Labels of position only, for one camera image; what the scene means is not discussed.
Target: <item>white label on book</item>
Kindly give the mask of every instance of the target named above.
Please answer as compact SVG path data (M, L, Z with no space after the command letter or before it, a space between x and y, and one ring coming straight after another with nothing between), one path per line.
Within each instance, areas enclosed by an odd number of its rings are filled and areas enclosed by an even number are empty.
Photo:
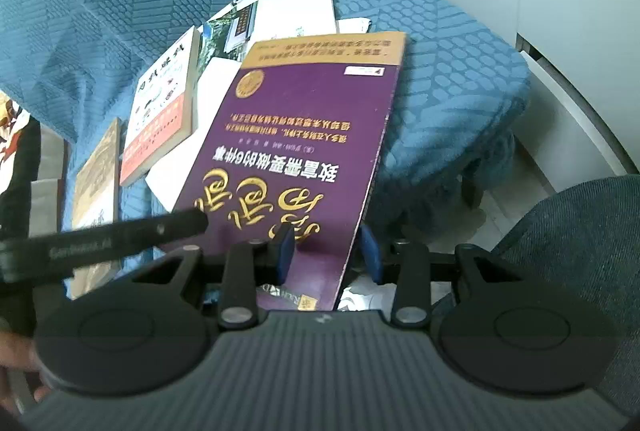
M346 76L383 76L384 74L383 66L347 66L344 69Z

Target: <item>gray ribbed surface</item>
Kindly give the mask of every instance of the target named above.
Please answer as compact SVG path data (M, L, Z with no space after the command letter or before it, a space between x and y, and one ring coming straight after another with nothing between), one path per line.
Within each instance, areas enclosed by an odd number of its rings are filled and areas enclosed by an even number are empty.
M47 398L34 431L619 430L625 417L595 392L513 400L461 379L429 338L377 312L271 313L220 338L168 388L127 399Z

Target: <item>gold round seal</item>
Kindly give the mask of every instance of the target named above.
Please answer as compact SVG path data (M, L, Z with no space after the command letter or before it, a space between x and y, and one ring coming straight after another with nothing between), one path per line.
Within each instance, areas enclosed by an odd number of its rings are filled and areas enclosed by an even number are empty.
M248 74L245 74L236 86L236 97L239 99L245 99L251 97L264 80L264 72L262 70L252 70Z

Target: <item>black round disc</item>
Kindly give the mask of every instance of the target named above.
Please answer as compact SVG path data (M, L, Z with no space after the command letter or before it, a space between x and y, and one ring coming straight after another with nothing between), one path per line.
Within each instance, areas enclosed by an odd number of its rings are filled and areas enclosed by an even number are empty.
M200 313L166 286L122 283L90 292L35 333L54 387L91 395L156 389L198 364L209 345Z
M616 348L615 328L596 307L530 281L487 284L446 316L439 339L463 374L520 395L580 389Z

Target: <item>gold band on book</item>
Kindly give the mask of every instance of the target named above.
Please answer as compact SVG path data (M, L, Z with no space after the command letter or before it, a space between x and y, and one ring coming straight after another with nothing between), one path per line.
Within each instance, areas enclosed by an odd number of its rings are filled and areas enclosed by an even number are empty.
M404 32L373 32L259 41L249 50L242 68L304 63L399 65L405 38Z

